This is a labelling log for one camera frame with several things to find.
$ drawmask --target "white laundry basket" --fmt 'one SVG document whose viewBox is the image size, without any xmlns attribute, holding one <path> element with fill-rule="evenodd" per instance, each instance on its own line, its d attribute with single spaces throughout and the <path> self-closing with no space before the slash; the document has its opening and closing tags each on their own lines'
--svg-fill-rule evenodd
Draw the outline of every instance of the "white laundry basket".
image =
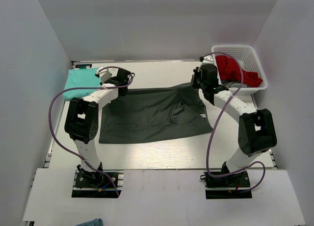
<svg viewBox="0 0 314 226">
<path fill-rule="evenodd" d="M 267 80 L 263 72 L 259 58 L 257 57 L 255 50 L 251 46 L 246 45 L 217 45 L 211 48 L 211 52 L 222 52 L 235 58 L 240 65 L 244 65 L 244 70 L 247 72 L 256 72 L 259 74 L 259 78 L 263 80 L 259 87 L 256 88 L 241 88 L 237 95 L 251 95 L 258 90 L 264 90 L 267 88 Z M 217 67 L 215 56 L 223 54 L 214 54 L 213 60 Z M 234 92 L 237 88 L 229 88 L 231 92 Z"/>
</svg>

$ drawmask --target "blue cloth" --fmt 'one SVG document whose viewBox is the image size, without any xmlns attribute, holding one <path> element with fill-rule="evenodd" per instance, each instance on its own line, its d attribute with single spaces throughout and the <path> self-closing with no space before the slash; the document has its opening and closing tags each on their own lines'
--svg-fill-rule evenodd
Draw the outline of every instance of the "blue cloth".
<svg viewBox="0 0 314 226">
<path fill-rule="evenodd" d="M 94 219 L 92 221 L 76 225 L 76 226 L 104 226 L 103 220 L 102 219 Z"/>
<path fill-rule="evenodd" d="M 74 87 L 100 87 L 100 78 L 95 76 L 98 68 L 69 70 L 68 80 L 64 89 Z M 96 90 L 71 90 L 63 93 L 65 100 L 74 97 L 81 98 L 90 95 Z"/>
</svg>

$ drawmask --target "folded garment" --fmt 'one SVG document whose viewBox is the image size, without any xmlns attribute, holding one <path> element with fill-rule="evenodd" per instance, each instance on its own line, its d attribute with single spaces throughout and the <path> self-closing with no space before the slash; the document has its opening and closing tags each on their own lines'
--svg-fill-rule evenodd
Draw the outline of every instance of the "folded garment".
<svg viewBox="0 0 314 226">
<path fill-rule="evenodd" d="M 104 226 L 103 220 L 102 219 L 94 219 L 92 221 L 83 223 L 83 224 L 79 224 L 76 226 Z"/>
<path fill-rule="evenodd" d="M 95 76 L 98 68 L 69 70 L 67 83 L 64 89 L 74 87 L 100 87 L 101 79 Z M 65 100 L 70 100 L 74 97 L 81 98 L 90 95 L 96 90 L 71 90 L 63 93 Z"/>
<path fill-rule="evenodd" d="M 103 108 L 101 144 L 136 144 L 211 132 L 206 107 L 190 83 L 130 89 Z"/>
<path fill-rule="evenodd" d="M 225 55 L 216 56 L 217 67 L 221 80 L 228 81 L 241 81 L 241 72 L 238 64 L 232 59 Z M 263 82 L 259 78 L 259 74 L 256 72 L 243 71 L 243 83 L 250 87 L 259 87 Z"/>
</svg>

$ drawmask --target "red cloth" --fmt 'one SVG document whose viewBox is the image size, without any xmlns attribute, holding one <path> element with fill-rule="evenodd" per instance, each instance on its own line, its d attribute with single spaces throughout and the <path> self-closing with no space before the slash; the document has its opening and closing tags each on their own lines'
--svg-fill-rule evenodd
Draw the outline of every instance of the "red cloth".
<svg viewBox="0 0 314 226">
<path fill-rule="evenodd" d="M 241 73 L 237 63 L 225 55 L 216 56 L 217 67 L 221 80 L 241 81 Z M 258 73 L 243 71 L 243 83 L 251 87 L 259 87 L 263 82 Z"/>
</svg>

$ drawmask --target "purple cable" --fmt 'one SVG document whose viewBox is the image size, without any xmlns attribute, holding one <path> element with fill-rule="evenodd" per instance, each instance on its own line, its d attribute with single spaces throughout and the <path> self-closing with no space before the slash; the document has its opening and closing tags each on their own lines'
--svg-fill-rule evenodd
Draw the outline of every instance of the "purple cable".
<svg viewBox="0 0 314 226">
<path fill-rule="evenodd" d="M 238 89 L 236 91 L 234 91 L 234 93 L 232 94 L 232 96 L 230 96 L 228 98 L 228 100 L 226 101 L 226 103 L 224 104 L 224 106 L 222 107 L 221 109 L 221 112 L 219 113 L 218 117 L 217 117 L 217 120 L 215 122 L 215 125 L 212 129 L 212 132 L 210 134 L 210 138 L 209 138 L 209 143 L 208 143 L 208 146 L 207 146 L 207 152 L 206 152 L 206 170 L 207 170 L 207 173 L 210 177 L 212 178 L 222 178 L 222 177 L 227 177 L 227 176 L 231 176 L 231 175 L 234 175 L 234 174 L 237 174 L 239 172 L 242 172 L 242 171 L 245 171 L 246 169 L 250 168 L 251 166 L 255 165 L 255 164 L 261 164 L 262 167 L 263 167 L 263 175 L 260 179 L 260 181 L 252 188 L 250 189 L 247 189 L 247 190 L 242 190 L 241 192 L 248 192 L 248 191 L 251 191 L 255 188 L 257 188 L 260 183 L 263 181 L 264 177 L 265 177 L 265 173 L 266 173 L 266 167 L 265 165 L 260 162 L 260 161 L 254 161 L 252 162 L 250 165 L 248 165 L 247 167 L 243 167 L 237 171 L 233 171 L 233 172 L 230 172 L 230 173 L 227 173 L 227 174 L 223 174 L 223 175 L 213 175 L 210 170 L 209 170 L 209 151 L 210 151 L 210 147 L 211 147 L 211 143 L 212 143 L 212 139 L 213 139 L 213 136 L 215 134 L 215 131 L 216 131 L 216 128 L 218 126 L 218 123 L 219 123 L 219 120 L 220 118 L 222 117 L 222 114 L 224 113 L 224 111 L 226 110 L 227 106 L 229 105 L 230 101 L 233 99 L 233 97 L 239 92 L 239 90 L 241 89 L 241 87 L 243 86 L 243 71 L 242 71 L 242 68 L 240 66 L 240 64 L 238 63 L 238 61 L 236 61 L 236 59 L 234 59 L 233 57 L 231 57 L 230 55 L 226 54 L 226 53 L 222 53 L 222 52 L 212 52 L 212 53 L 209 53 L 209 54 L 206 54 L 203 56 L 203 58 L 207 57 L 207 56 L 210 56 L 210 55 L 213 55 L 213 54 L 223 54 L 225 56 L 228 56 L 230 58 L 232 58 L 236 63 L 237 65 L 239 66 L 239 70 L 240 70 L 240 73 L 241 73 L 241 84 L 240 86 L 238 87 Z"/>
<path fill-rule="evenodd" d="M 118 69 L 120 69 L 119 67 L 110 66 L 110 67 L 105 67 L 105 68 L 103 68 L 103 70 L 104 70 L 104 69 L 108 69 L 108 68 L 118 68 Z M 128 83 L 127 85 L 122 85 L 122 86 L 110 86 L 110 87 L 106 87 L 106 88 L 104 88 L 104 87 L 76 87 L 76 88 L 69 88 L 69 89 L 63 90 L 63 91 L 59 92 L 58 94 L 56 94 L 55 97 L 52 99 L 52 101 L 51 101 L 51 103 L 50 103 L 50 106 L 49 106 L 49 111 L 48 111 L 49 129 L 50 129 L 51 135 L 52 135 L 53 139 L 55 140 L 55 142 L 56 142 L 60 147 L 62 147 L 65 151 L 68 151 L 69 153 L 71 153 L 71 154 L 73 154 L 73 155 L 79 157 L 79 158 L 80 158 L 82 161 L 84 161 L 85 164 L 86 164 L 90 169 L 92 169 L 93 171 L 96 171 L 96 172 L 98 172 L 98 173 L 100 173 L 100 174 L 103 174 L 103 175 L 105 175 L 106 177 L 108 177 L 109 181 L 110 181 L 111 184 L 113 185 L 114 190 L 116 191 L 116 193 L 117 193 L 118 196 L 119 196 L 118 189 L 117 189 L 116 185 L 114 184 L 114 182 L 112 181 L 111 177 L 110 177 L 107 173 L 95 169 L 94 167 L 92 167 L 92 166 L 85 160 L 85 158 L 84 158 L 82 155 L 79 155 L 78 153 L 69 150 L 69 149 L 66 148 L 63 144 L 61 144 L 61 143 L 59 142 L 59 140 L 57 139 L 57 137 L 56 137 L 56 135 L 55 135 L 55 133 L 54 133 L 54 131 L 53 131 L 53 127 L 52 127 L 52 115 L 51 115 L 51 114 L 52 114 L 52 106 L 53 106 L 54 101 L 55 101 L 60 95 L 62 95 L 64 92 L 67 92 L 67 91 L 70 91 L 70 90 L 85 90 L 85 89 L 105 90 L 105 89 L 124 88 L 124 87 L 128 87 L 129 85 L 132 84 L 134 77 L 135 77 L 135 74 L 134 74 L 134 73 L 131 73 L 131 79 L 130 79 L 129 83 Z"/>
</svg>

